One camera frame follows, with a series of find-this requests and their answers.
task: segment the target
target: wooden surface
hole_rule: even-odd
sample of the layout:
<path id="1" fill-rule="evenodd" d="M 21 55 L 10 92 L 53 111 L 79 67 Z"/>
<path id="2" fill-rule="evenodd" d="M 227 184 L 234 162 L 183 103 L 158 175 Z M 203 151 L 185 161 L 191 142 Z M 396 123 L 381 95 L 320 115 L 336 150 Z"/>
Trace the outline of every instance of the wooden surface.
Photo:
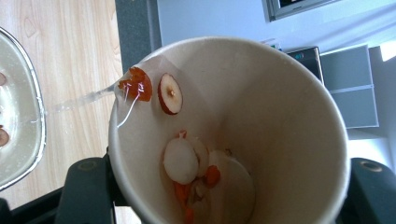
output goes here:
<path id="1" fill-rule="evenodd" d="M 121 77 L 114 1 L 0 0 L 0 8 L 0 26 L 30 56 L 48 111 Z M 0 198 L 16 208 L 61 187 L 76 161 L 103 157 L 113 101 L 108 95 L 77 109 L 50 113 L 43 159 L 23 180 L 1 191 Z"/>

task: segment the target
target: apple slice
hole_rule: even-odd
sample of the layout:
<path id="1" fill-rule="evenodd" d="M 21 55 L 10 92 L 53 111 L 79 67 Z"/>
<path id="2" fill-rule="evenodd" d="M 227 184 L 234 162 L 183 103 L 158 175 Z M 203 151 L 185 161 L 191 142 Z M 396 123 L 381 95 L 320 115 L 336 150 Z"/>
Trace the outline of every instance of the apple slice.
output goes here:
<path id="1" fill-rule="evenodd" d="M 169 178 L 187 185 L 197 176 L 198 160 L 189 141 L 179 137 L 166 144 L 163 167 Z"/>
<path id="2" fill-rule="evenodd" d="M 3 130 L 3 126 L 0 125 L 0 147 L 3 147 L 9 140 L 9 135 Z"/>
<path id="3" fill-rule="evenodd" d="M 187 141 L 190 142 L 192 147 L 194 148 L 195 155 L 198 158 L 198 177 L 202 177 L 205 175 L 207 170 L 207 165 L 209 164 L 209 152 L 207 151 L 204 143 L 197 137 L 187 136 Z"/>
<path id="4" fill-rule="evenodd" d="M 6 84 L 7 79 L 6 76 L 4 76 L 3 73 L 0 73 L 0 86 L 3 86 L 4 84 Z"/>
<path id="5" fill-rule="evenodd" d="M 158 97 L 160 105 L 168 115 L 175 115 L 180 112 L 183 105 L 183 95 L 175 78 L 170 74 L 163 74 L 158 85 Z"/>

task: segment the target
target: black object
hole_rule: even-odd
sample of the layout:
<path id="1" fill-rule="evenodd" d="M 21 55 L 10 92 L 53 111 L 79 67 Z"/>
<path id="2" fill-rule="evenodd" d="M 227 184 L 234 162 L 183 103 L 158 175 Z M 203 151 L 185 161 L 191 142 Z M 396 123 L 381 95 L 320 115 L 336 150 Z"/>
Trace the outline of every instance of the black object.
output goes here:
<path id="1" fill-rule="evenodd" d="M 73 164 L 64 187 L 12 211 L 0 199 L 0 223 L 116 223 L 114 205 L 126 206 L 108 155 Z"/>
<path id="2" fill-rule="evenodd" d="M 290 6 L 291 4 L 301 2 L 303 0 L 280 0 L 279 4 L 281 7 Z"/>
<path id="3" fill-rule="evenodd" d="M 162 46 L 157 0 L 116 0 L 122 71 Z"/>
<path id="4" fill-rule="evenodd" d="M 396 176 L 385 165 L 362 158 L 351 160 L 346 201 L 338 223 L 396 223 Z"/>
<path id="5" fill-rule="evenodd" d="M 306 67 L 321 83 L 324 84 L 323 74 L 320 64 L 320 56 L 318 47 L 299 49 L 288 52 L 289 56 L 297 60 Z"/>

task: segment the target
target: window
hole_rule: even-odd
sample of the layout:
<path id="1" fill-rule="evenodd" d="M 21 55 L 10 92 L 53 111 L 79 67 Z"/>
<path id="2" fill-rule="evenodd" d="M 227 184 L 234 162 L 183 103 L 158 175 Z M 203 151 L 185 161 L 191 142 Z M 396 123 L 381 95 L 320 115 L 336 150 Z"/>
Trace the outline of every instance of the window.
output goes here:
<path id="1" fill-rule="evenodd" d="M 338 0 L 262 0 L 267 4 L 270 21 L 275 21 L 308 9 Z"/>
<path id="2" fill-rule="evenodd" d="M 396 57 L 396 40 L 381 44 L 379 47 L 381 48 L 383 62 Z"/>

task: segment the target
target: countertop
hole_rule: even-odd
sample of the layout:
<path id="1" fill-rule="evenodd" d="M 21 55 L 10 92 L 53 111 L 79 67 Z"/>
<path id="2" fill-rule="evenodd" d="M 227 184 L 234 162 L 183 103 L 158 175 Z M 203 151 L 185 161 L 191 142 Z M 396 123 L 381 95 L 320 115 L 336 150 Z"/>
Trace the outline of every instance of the countertop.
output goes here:
<path id="1" fill-rule="evenodd" d="M 0 26 L 19 40 L 31 58 L 48 111 L 104 89 L 122 76 L 116 2 L 0 0 L 0 8 Z M 136 63 L 141 55 L 129 63 Z M 0 198 L 14 209 L 62 187 L 73 163 L 103 157 L 113 103 L 110 94 L 76 109 L 48 114 L 41 162 L 24 179 L 1 191 Z M 120 216 L 125 222 L 138 223 L 128 212 Z"/>

